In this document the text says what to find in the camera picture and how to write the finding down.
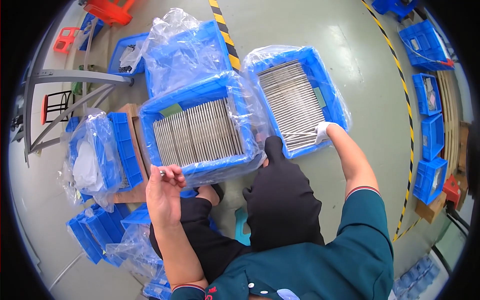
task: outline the wooden pallet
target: wooden pallet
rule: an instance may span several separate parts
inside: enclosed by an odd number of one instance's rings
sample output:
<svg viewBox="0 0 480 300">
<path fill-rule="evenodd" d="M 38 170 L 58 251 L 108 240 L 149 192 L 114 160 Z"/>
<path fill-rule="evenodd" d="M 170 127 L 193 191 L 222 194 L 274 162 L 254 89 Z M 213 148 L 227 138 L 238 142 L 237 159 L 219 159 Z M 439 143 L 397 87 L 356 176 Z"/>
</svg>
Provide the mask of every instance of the wooden pallet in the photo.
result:
<svg viewBox="0 0 480 300">
<path fill-rule="evenodd" d="M 445 180 L 455 173 L 459 156 L 459 121 L 457 99 L 452 83 L 453 71 L 438 71 L 438 89 L 442 98 L 444 115 L 445 147 L 443 158 L 448 161 Z"/>
</svg>

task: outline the person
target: person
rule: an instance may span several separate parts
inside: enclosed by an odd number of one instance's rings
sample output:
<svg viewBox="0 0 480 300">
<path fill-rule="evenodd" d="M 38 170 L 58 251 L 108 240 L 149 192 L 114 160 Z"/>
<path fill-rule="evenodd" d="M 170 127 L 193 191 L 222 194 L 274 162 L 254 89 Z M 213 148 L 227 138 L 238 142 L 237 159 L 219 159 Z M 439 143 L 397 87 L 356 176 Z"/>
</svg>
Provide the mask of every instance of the person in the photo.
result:
<svg viewBox="0 0 480 300">
<path fill-rule="evenodd" d="M 317 130 L 335 146 L 346 179 L 337 235 L 326 245 L 322 203 L 300 167 L 285 158 L 277 136 L 266 139 L 264 167 L 243 191 L 251 246 L 209 228 L 210 210 L 223 197 L 217 186 L 181 199 L 181 168 L 152 166 L 146 189 L 150 241 L 163 259 L 171 300 L 388 298 L 393 249 L 375 175 L 340 126 L 322 122 Z"/>
</svg>

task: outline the bundle of metal rods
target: bundle of metal rods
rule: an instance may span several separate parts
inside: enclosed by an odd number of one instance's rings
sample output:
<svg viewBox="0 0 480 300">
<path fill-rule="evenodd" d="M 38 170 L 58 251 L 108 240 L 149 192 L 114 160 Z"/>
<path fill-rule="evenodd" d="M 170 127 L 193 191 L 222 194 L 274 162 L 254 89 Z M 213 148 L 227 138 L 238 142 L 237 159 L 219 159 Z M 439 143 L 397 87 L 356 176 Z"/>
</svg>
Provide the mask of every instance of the bundle of metal rods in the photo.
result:
<svg viewBox="0 0 480 300">
<path fill-rule="evenodd" d="M 184 167 L 244 153 L 226 98 L 207 102 L 153 123 L 163 165 Z"/>
<path fill-rule="evenodd" d="M 288 151 L 315 144 L 315 127 L 325 121 L 307 74 L 292 60 L 257 74 Z"/>
</svg>

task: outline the bare hand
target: bare hand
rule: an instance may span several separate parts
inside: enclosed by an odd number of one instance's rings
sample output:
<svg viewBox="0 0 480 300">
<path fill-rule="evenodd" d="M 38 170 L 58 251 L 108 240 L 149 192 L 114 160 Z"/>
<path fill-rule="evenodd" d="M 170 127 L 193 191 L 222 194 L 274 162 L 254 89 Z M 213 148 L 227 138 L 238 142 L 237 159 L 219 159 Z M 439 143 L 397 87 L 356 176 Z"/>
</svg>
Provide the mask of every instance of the bare hand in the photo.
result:
<svg viewBox="0 0 480 300">
<path fill-rule="evenodd" d="M 162 177 L 160 170 L 165 171 Z M 146 187 L 147 207 L 154 228 L 163 229 L 180 224 L 180 191 L 187 186 L 185 176 L 177 165 L 150 166 Z"/>
</svg>

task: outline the metal frame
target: metal frame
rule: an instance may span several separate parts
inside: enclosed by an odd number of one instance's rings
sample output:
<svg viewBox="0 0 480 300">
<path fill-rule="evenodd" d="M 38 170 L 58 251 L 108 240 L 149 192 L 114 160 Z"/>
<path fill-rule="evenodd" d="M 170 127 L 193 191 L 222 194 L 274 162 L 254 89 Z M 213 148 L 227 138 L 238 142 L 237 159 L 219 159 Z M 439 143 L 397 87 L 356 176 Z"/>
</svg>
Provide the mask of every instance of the metal frame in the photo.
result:
<svg viewBox="0 0 480 300">
<path fill-rule="evenodd" d="M 46 142 L 40 142 L 45 135 L 57 125 L 65 116 L 73 112 L 74 109 L 79 107 L 83 103 L 87 103 L 98 96 L 98 100 L 94 103 L 93 107 L 98 107 L 105 98 L 113 91 L 116 85 L 119 84 L 133 84 L 133 78 L 112 75 L 107 73 L 81 71 L 81 70 L 44 70 L 43 65 L 48 51 L 50 50 L 50 44 L 57 33 L 57 29 L 62 21 L 68 6 L 58 15 L 53 23 L 44 34 L 40 43 L 35 51 L 35 54 L 30 63 L 30 67 L 27 73 L 27 79 L 25 82 L 24 92 L 24 143 L 25 143 L 25 162 L 30 167 L 28 162 L 28 155 L 41 150 L 45 147 L 57 144 L 60 142 L 60 138 L 52 139 Z M 51 83 L 51 82 L 90 82 L 90 83 L 104 83 L 90 94 L 82 97 L 82 99 L 76 102 L 74 105 L 63 111 L 52 123 L 50 123 L 38 138 L 33 142 L 31 141 L 31 117 L 32 117 L 32 102 L 33 92 L 36 84 Z"/>
</svg>

